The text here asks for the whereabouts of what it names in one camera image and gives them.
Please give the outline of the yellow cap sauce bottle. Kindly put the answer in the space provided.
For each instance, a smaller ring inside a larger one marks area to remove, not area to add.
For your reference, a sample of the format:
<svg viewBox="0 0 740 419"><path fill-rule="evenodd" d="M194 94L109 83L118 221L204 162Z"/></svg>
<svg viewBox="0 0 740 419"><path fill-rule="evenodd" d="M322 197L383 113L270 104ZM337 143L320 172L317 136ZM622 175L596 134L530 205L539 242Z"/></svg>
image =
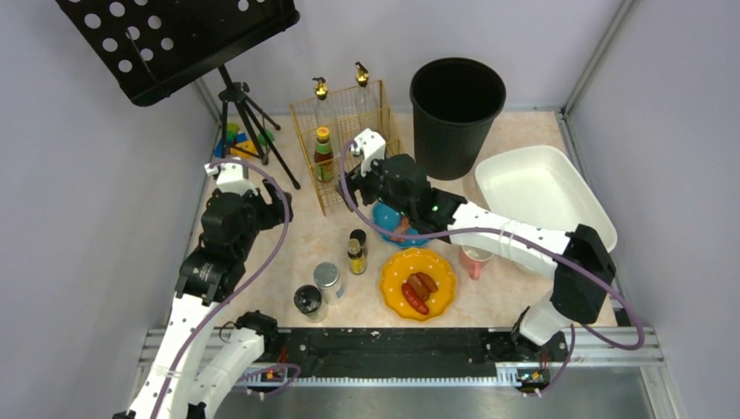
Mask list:
<svg viewBox="0 0 740 419"><path fill-rule="evenodd" d="M316 130L313 160L314 178L318 182L331 182L333 179L333 150L328 126L320 126Z"/></svg>

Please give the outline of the yellow dotted plate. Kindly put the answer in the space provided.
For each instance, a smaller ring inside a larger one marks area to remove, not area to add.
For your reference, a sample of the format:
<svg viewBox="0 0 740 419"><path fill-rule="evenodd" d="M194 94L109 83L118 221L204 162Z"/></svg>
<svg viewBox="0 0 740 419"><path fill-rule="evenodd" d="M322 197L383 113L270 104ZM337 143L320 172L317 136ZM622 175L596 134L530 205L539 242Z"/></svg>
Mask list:
<svg viewBox="0 0 740 419"><path fill-rule="evenodd" d="M456 275L434 251L409 248L384 264L379 289L385 305L397 316L425 322L442 316L454 302Z"/></svg>

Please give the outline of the black cap spice bottle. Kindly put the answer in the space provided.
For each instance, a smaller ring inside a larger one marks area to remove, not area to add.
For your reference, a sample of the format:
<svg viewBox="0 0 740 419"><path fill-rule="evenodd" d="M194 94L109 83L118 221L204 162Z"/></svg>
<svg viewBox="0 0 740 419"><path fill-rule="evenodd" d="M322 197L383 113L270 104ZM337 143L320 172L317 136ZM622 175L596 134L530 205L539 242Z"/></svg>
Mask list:
<svg viewBox="0 0 740 419"><path fill-rule="evenodd" d="M363 250L367 248L367 234L363 229L352 230L349 238L357 240Z"/></svg>

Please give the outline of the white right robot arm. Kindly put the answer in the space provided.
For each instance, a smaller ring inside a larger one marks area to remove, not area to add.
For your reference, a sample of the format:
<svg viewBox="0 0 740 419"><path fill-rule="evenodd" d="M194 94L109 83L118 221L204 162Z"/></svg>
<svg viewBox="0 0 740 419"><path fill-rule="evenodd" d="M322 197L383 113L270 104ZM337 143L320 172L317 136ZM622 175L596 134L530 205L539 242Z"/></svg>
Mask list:
<svg viewBox="0 0 740 419"><path fill-rule="evenodd" d="M383 203L408 216L416 232L401 234L403 239L474 247L550 278L552 289L512 328L515 338L537 347L567 326L594 324L613 291L616 269L594 228L548 230L499 216L433 187L409 155L366 158L339 175L339 190L350 210Z"/></svg>

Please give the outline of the small yellow spice bottle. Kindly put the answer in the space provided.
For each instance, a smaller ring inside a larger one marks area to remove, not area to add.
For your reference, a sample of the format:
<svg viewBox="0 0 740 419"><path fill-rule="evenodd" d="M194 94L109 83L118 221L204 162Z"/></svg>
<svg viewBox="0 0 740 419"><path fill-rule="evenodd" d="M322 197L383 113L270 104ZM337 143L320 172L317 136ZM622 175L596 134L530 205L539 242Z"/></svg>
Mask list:
<svg viewBox="0 0 740 419"><path fill-rule="evenodd" d="M367 269L365 253L356 238L350 238L347 243L347 256L349 257L349 269L354 275L361 275Z"/></svg>

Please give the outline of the black lid grinder jar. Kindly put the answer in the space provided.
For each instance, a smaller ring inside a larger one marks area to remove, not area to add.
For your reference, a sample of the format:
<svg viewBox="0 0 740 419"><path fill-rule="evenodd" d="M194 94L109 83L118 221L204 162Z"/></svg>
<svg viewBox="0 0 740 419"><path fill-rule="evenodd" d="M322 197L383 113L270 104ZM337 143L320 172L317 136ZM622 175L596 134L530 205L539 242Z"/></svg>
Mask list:
<svg viewBox="0 0 740 419"><path fill-rule="evenodd" d="M323 295L315 285L300 286L293 294L293 303L309 322L320 323L327 315Z"/></svg>

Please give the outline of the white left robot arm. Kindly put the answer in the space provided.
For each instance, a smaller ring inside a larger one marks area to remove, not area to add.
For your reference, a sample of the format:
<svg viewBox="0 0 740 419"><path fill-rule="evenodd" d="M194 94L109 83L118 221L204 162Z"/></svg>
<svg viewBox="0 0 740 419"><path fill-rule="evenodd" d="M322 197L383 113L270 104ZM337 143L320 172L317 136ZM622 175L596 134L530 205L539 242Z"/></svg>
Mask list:
<svg viewBox="0 0 740 419"><path fill-rule="evenodd" d="M206 366L202 357L216 318L246 285L245 262L260 232L280 228L278 243L250 276L277 255L292 220L291 194L270 176L260 188L248 180L216 183L201 215L197 246L182 262L168 325L139 393L118 418L212 418L248 366L265 353L277 322L249 312L247 324Z"/></svg>

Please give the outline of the silver lid shaker jar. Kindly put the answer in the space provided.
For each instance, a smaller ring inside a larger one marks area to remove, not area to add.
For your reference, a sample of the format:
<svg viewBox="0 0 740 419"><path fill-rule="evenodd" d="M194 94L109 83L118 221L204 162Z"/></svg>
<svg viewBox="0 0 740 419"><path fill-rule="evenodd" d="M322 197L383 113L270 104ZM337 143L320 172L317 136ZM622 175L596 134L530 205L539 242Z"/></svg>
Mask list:
<svg viewBox="0 0 740 419"><path fill-rule="evenodd" d="M315 285L329 305L337 305L345 296L346 284L337 265L330 262L318 264L313 271Z"/></svg>

